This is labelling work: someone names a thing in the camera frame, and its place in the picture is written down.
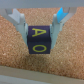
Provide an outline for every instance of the letter o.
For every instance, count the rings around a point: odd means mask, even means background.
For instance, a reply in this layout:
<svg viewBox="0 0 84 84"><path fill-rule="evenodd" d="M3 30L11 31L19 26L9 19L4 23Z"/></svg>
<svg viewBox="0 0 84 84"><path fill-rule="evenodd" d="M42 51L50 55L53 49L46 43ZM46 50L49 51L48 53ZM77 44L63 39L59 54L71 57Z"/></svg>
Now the letter o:
<svg viewBox="0 0 84 84"><path fill-rule="evenodd" d="M44 50L36 50L35 48L36 47L44 47ZM34 47L33 47L33 50L35 51L35 52L44 52L44 51L46 51L47 50L47 48L46 48L46 46L44 46L44 45L35 45Z"/></svg>

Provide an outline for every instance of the blue tape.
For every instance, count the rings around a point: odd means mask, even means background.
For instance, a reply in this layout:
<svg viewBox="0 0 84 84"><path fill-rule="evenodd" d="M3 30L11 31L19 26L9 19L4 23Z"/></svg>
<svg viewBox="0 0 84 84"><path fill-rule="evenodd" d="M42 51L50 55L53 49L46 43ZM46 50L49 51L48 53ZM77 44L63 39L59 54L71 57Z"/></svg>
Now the blue tape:
<svg viewBox="0 0 84 84"><path fill-rule="evenodd" d="M63 12L63 8L60 8L60 10L57 13L57 21L60 23L60 21L67 15L68 13Z"/></svg>

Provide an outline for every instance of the block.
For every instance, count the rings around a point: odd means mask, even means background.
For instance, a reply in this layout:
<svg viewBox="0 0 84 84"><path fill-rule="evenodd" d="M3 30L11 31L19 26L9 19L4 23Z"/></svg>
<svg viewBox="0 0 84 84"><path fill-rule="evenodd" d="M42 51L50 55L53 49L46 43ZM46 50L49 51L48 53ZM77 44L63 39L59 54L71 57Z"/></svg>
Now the block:
<svg viewBox="0 0 84 84"><path fill-rule="evenodd" d="M50 26L29 26L27 44L29 54L50 54Z"/></svg>

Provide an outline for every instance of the corkboard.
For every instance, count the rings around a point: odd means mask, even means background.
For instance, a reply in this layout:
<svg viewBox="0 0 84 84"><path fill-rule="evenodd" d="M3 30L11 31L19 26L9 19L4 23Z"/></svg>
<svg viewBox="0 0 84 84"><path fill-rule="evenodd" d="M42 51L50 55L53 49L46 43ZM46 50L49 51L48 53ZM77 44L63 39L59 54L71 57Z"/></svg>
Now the corkboard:
<svg viewBox="0 0 84 84"><path fill-rule="evenodd" d="M28 25L50 25L59 8L18 9ZM51 54L28 53L15 27L0 16L0 65L84 79L84 8L77 8L59 33Z"/></svg>

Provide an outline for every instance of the cube front face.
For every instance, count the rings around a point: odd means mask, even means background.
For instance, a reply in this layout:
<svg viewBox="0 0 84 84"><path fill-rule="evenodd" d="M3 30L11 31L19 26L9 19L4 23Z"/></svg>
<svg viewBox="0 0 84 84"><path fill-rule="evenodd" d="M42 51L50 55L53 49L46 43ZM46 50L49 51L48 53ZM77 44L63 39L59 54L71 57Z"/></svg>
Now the cube front face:
<svg viewBox="0 0 84 84"><path fill-rule="evenodd" d="M50 26L29 26L27 44L29 54L50 54Z"/></svg>

